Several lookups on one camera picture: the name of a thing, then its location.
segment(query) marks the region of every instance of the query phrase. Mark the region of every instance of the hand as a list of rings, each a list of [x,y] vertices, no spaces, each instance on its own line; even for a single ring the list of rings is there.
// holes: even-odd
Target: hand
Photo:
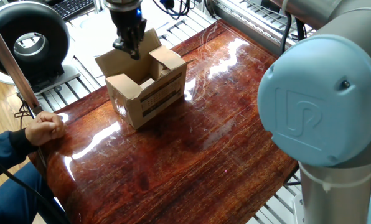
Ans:
[[[43,111],[25,129],[25,137],[33,146],[41,146],[50,140],[61,138],[66,130],[67,126],[59,115]]]

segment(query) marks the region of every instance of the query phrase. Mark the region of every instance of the open cardboard box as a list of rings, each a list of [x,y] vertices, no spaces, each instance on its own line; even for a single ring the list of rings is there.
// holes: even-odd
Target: open cardboard box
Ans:
[[[154,29],[144,34],[140,60],[121,50],[96,58],[113,108],[139,128],[184,94],[187,62],[163,46]]]

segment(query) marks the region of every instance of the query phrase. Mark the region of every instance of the glossy wooden tabletop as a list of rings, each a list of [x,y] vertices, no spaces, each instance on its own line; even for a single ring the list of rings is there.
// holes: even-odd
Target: glossy wooden tabletop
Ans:
[[[58,111],[47,169],[31,156],[72,223],[246,223],[295,169],[258,116],[275,56],[222,21],[173,50],[194,60],[183,99],[135,131],[103,87]]]

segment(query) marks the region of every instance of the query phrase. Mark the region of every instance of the black cord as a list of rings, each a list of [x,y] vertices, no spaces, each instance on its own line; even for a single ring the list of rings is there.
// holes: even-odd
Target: black cord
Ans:
[[[300,181],[296,181],[296,182],[290,182],[290,183],[286,183],[285,186],[295,186],[295,185],[301,185],[301,182]]]
[[[36,196],[36,198],[42,202],[50,211],[51,213],[57,217],[61,223],[63,224],[70,224],[70,222],[67,220],[66,217],[64,217],[61,213],[59,213],[56,208],[49,202],[46,200],[46,198],[44,198],[43,196],[41,196],[40,193],[38,193],[36,190],[34,190],[32,187],[29,187],[28,185],[26,185],[25,183],[23,183],[20,179],[18,179],[17,177],[15,177],[14,175],[12,175],[6,168],[4,168],[4,166],[2,166],[0,164],[0,171],[5,174],[6,176],[8,176],[12,181],[14,181],[15,183],[19,184],[21,187],[25,188],[27,191],[29,191],[30,193],[34,194]]]
[[[289,12],[285,12],[285,15],[288,20],[286,21],[284,35],[283,35],[283,38],[281,39],[281,54],[285,52],[286,39],[288,38],[289,30],[291,29],[291,24],[292,24],[291,14]]]
[[[298,41],[306,38],[304,22],[300,21],[298,18],[296,18],[296,29],[298,30]]]
[[[14,117],[15,118],[19,118],[19,129],[22,129],[22,119],[26,116],[31,116],[31,113],[29,112],[29,107],[28,107],[28,104],[26,103],[26,101],[24,101],[21,96],[17,95],[19,97],[19,99],[22,101],[22,105],[21,107],[19,108],[19,112],[15,113],[14,114]]]
[[[204,0],[204,5],[205,5],[205,8],[206,8],[206,10],[208,10],[208,12],[209,12],[209,15],[212,17],[212,18],[214,18],[215,17],[215,15],[216,15],[216,13],[215,13],[215,11],[213,10],[213,8],[209,8],[210,7],[210,5],[208,6],[208,4],[207,4],[207,1],[206,0]]]

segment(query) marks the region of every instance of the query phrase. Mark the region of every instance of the wire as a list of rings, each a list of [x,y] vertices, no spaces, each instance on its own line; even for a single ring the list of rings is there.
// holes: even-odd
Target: wire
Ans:
[[[12,181],[14,181],[15,183],[19,184],[21,187],[25,188],[27,191],[29,191],[30,193],[34,194],[36,196],[36,198],[42,202],[50,211],[51,213],[57,217],[59,220],[60,220],[60,223],[63,223],[63,224],[70,224],[70,222],[68,221],[68,219],[66,217],[64,217],[60,212],[57,211],[57,209],[49,202],[46,200],[46,198],[44,198],[40,193],[38,193],[35,189],[33,189],[32,187],[29,187],[28,185],[26,185],[25,183],[23,183],[20,179],[18,179],[17,177],[15,177],[14,175],[12,175],[6,168],[4,168],[4,166],[2,166],[0,164],[0,171],[5,174],[6,176],[8,176]]]
[[[284,0],[284,1],[283,1],[283,4],[282,4],[283,12],[286,12],[286,6],[288,5],[288,1],[289,1],[289,0]]]
[[[281,55],[285,52],[286,39],[288,38],[289,30],[292,24],[291,14],[289,12],[285,12],[285,15],[288,20],[286,21],[284,35],[283,35],[283,38],[281,39]]]
[[[33,118],[33,116],[29,113],[29,111],[27,111],[27,109],[29,108],[28,107],[28,104],[26,103],[26,101],[24,101],[21,96],[19,95],[19,93],[17,94],[17,96],[19,97],[19,99],[22,101],[22,105],[21,107],[19,108],[19,112],[15,113],[14,114],[14,117],[15,118],[20,118],[19,120],[19,129],[22,129],[22,119],[26,116],[30,116]]]
[[[304,22],[300,21],[298,18],[296,18],[296,29],[298,30],[298,41],[306,38]]]
[[[296,182],[290,182],[290,183],[286,183],[285,186],[295,186],[295,185],[301,185],[301,182],[300,181],[296,181]]]

